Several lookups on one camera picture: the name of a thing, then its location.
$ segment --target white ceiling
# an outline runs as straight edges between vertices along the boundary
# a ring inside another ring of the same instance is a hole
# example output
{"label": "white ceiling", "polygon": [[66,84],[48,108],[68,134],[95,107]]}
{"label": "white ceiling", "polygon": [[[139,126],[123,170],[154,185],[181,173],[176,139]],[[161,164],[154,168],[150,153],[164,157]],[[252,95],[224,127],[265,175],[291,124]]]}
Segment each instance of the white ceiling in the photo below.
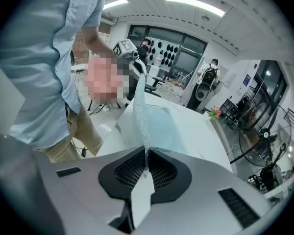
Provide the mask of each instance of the white ceiling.
{"label": "white ceiling", "polygon": [[[199,0],[223,11],[221,18],[206,10],[165,0],[128,0],[104,10],[117,21],[178,25],[221,44],[240,60],[279,61],[294,90],[294,34],[272,0]],[[208,16],[204,22],[201,17]]]}

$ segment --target ventilation grille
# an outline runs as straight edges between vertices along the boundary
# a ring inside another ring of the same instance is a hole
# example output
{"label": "ventilation grille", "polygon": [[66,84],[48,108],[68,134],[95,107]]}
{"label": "ventilation grille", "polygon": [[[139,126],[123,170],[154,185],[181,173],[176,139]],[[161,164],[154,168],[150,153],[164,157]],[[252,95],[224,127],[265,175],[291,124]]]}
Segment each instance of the ventilation grille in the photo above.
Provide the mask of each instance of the ventilation grille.
{"label": "ventilation grille", "polygon": [[169,185],[176,178],[177,170],[167,160],[152,154],[149,161],[155,191]]}
{"label": "ventilation grille", "polygon": [[115,178],[129,189],[134,189],[145,168],[145,151],[125,161],[114,171]]}
{"label": "ventilation grille", "polygon": [[69,176],[69,175],[72,175],[72,174],[80,172],[80,171],[81,171],[80,168],[73,167],[70,169],[59,170],[59,171],[57,171],[57,174],[58,174],[59,178],[62,178],[62,177]]}
{"label": "ventilation grille", "polygon": [[233,189],[221,190],[219,194],[244,229],[259,219],[259,216]]}

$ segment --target light blue shirt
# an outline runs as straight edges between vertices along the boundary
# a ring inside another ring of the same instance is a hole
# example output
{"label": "light blue shirt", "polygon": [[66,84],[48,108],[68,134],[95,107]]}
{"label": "light blue shirt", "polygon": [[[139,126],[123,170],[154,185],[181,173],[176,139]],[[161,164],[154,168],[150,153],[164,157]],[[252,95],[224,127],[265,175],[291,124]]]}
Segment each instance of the light blue shirt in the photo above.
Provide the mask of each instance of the light blue shirt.
{"label": "light blue shirt", "polygon": [[10,134],[42,149],[69,135],[65,103],[81,104],[70,52],[83,26],[100,24],[104,0],[23,0],[0,33],[0,67],[25,97]]}

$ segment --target white floor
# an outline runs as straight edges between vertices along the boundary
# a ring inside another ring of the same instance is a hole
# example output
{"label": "white floor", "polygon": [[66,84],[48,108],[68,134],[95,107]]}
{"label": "white floor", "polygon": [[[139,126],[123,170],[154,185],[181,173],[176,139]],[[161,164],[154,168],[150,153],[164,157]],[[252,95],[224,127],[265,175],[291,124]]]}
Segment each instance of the white floor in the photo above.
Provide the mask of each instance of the white floor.
{"label": "white floor", "polygon": [[[91,101],[91,98],[88,95],[88,88],[87,88],[87,86],[85,86],[85,84],[83,83],[83,81],[81,79],[81,76],[78,76],[78,74],[75,77],[75,73],[72,73],[72,79],[75,80],[76,88],[77,88],[78,94],[79,94],[79,99],[80,99],[82,105],[87,110],[88,106],[90,104],[90,101]],[[105,138],[108,136],[111,129],[114,127],[114,125],[118,121],[119,117],[121,116],[121,114],[125,110],[123,102],[120,101],[119,104],[121,106],[121,109],[119,109],[116,104],[113,104],[112,107],[110,108],[110,111],[108,111],[108,112],[105,112],[103,109],[99,113],[90,115],[90,118],[94,124],[95,129],[98,131],[99,135],[102,137],[103,140],[105,140]],[[99,105],[99,103],[93,101],[92,106],[91,106],[91,110],[88,111],[88,113],[89,114],[92,113],[98,105]],[[84,147],[83,143],[75,138],[73,138],[73,141],[74,141],[74,144],[76,145],[76,147],[80,148],[80,149],[78,149],[79,152],[81,152],[81,149]],[[86,158],[91,158],[91,157],[93,157],[93,155],[88,150],[86,150]]]}

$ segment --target khaki pants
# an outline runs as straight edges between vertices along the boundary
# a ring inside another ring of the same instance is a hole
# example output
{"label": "khaki pants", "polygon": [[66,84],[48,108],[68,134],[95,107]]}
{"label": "khaki pants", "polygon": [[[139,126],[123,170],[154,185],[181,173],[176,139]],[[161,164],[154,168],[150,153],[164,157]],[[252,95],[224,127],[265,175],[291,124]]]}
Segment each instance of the khaki pants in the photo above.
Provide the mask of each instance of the khaki pants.
{"label": "khaki pants", "polygon": [[74,145],[71,143],[72,138],[74,137],[80,140],[95,156],[102,145],[102,139],[95,130],[84,106],[81,105],[79,115],[73,112],[67,105],[65,108],[69,136],[52,147],[34,150],[45,152],[52,163],[77,160],[80,159],[80,156]]}

